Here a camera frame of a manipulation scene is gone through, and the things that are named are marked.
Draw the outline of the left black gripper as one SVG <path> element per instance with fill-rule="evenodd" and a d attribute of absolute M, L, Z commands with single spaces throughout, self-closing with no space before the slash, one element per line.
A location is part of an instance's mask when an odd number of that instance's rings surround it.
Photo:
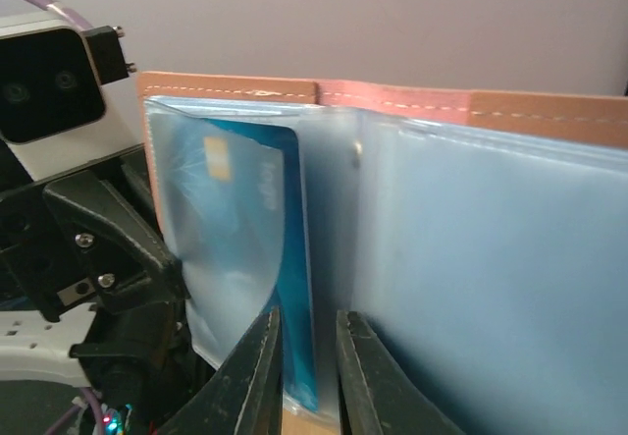
<path fill-rule="evenodd" d="M 48 322 L 96 295 L 112 313 L 184 301 L 156 227 L 141 144 L 3 190 L 1 300 L 25 297 Z"/>

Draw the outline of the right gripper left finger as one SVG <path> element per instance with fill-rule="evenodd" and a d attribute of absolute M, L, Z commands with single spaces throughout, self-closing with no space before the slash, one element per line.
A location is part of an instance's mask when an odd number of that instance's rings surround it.
<path fill-rule="evenodd" d="M 282 319 L 275 306 L 256 318 L 209 382 L 157 432 L 279 434 L 282 414 Z"/>

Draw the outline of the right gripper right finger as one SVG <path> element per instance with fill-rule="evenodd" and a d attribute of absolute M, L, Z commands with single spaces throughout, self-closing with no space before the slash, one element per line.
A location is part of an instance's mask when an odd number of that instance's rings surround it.
<path fill-rule="evenodd" d="M 462 432 L 413 385 L 361 313 L 337 313 L 336 352 L 342 434 Z"/>

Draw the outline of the blue VIP card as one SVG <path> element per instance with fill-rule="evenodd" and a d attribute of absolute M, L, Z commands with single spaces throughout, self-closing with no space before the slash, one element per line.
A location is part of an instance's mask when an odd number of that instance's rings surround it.
<path fill-rule="evenodd" d="M 282 314 L 285 390 L 316 410 L 308 243 L 296 133 L 178 114 L 149 121 L 163 234 L 183 265 L 195 350 L 222 364 L 251 323 Z"/>

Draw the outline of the pink card holder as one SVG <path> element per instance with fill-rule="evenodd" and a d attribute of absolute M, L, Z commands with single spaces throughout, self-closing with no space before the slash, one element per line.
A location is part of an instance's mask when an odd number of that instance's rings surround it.
<path fill-rule="evenodd" d="M 286 127 L 299 145 L 318 407 L 361 313 L 470 434 L 627 430 L 627 100 L 145 72 L 150 118 Z"/>

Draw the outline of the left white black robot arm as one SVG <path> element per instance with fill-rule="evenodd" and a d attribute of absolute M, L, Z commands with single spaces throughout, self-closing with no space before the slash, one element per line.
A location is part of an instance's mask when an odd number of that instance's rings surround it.
<path fill-rule="evenodd" d="M 1 154 L 1 298 L 58 323 L 95 317 L 70 359 L 140 434 L 160 428 L 208 381 L 184 315 L 180 261 L 159 230 L 142 146 L 32 180 Z"/>

